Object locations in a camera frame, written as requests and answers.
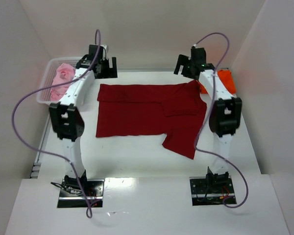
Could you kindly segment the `dark red t shirt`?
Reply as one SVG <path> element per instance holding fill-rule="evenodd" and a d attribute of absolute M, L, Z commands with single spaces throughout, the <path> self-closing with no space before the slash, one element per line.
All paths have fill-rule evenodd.
<path fill-rule="evenodd" d="M 199 83 L 175 85 L 107 85 L 98 92 L 96 137 L 165 134 L 162 146 L 189 159 L 207 105 Z"/>

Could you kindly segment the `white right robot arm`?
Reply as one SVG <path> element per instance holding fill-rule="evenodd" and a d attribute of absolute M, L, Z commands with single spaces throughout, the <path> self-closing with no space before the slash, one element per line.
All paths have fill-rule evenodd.
<path fill-rule="evenodd" d="M 215 67 L 206 63 L 204 48 L 192 46 L 190 56 L 180 54 L 173 73 L 178 74 L 180 67 L 183 67 L 181 74 L 198 81 L 213 101 L 208 115 L 209 128 L 214 136 L 213 153 L 221 157 L 216 156 L 208 167 L 206 185 L 208 189 L 223 187 L 229 178 L 226 161 L 229 159 L 231 141 L 240 126 L 242 100 L 228 91 L 215 72 Z"/>

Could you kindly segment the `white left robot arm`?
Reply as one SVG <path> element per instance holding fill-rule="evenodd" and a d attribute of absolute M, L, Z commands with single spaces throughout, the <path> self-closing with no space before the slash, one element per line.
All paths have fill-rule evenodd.
<path fill-rule="evenodd" d="M 88 54 L 76 64 L 75 82 L 69 84 L 67 91 L 59 101 L 53 101 L 49 105 L 53 131 L 62 141 L 64 157 L 68 159 L 66 174 L 59 187 L 71 194 L 82 194 L 79 183 L 83 189 L 88 186 L 80 147 L 80 138 L 85 124 L 78 108 L 82 105 L 95 79 L 117 77 L 116 57 L 112 57 L 112 67 L 110 67 L 107 52 L 107 45 L 89 45 Z"/>

